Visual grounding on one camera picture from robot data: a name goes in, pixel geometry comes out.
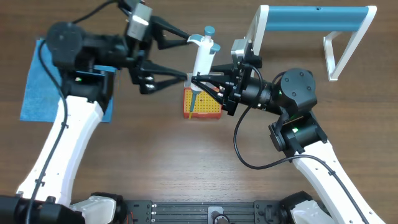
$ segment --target wooden tabletop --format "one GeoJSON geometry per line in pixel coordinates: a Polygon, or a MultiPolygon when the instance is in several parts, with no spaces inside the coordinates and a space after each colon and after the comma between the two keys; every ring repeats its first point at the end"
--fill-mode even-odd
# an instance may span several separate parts
{"type": "MultiPolygon", "coordinates": [[[[19,121],[35,39],[57,21],[71,21],[99,1],[8,0],[0,7],[0,194],[14,195],[36,161],[50,123],[19,121]]],[[[148,1],[153,14],[190,34],[216,29],[221,45],[214,64],[230,63],[234,39],[245,36],[260,4],[290,6],[367,6],[377,14],[337,82],[329,82],[323,53],[324,33],[266,33],[261,49],[266,80],[289,68],[314,74],[318,104],[314,112],[345,171],[368,204],[386,223],[398,213],[398,14],[397,1],[148,1]]],[[[86,30],[121,34],[124,15],[111,6],[82,22],[86,30]]],[[[336,56],[349,35],[337,38],[336,56]]],[[[158,64],[190,72],[197,48],[153,49],[158,64]]],[[[252,202],[280,200],[304,190],[317,197],[292,164],[268,170],[243,166],[233,149],[236,116],[188,121],[182,116],[183,86],[140,95],[123,71],[114,92],[110,124],[100,124],[80,164],[73,201],[90,193],[111,192],[128,199],[158,202],[252,202]]],[[[238,144],[243,157],[263,165],[283,158],[269,138],[277,116],[251,111],[243,121],[238,144]]]]}

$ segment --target blue bar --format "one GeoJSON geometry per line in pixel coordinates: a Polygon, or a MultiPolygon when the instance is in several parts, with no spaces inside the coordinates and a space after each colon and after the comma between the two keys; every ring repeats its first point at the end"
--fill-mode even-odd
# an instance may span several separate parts
{"type": "Polygon", "coordinates": [[[270,6],[267,31],[356,32],[368,7],[270,6]]]}

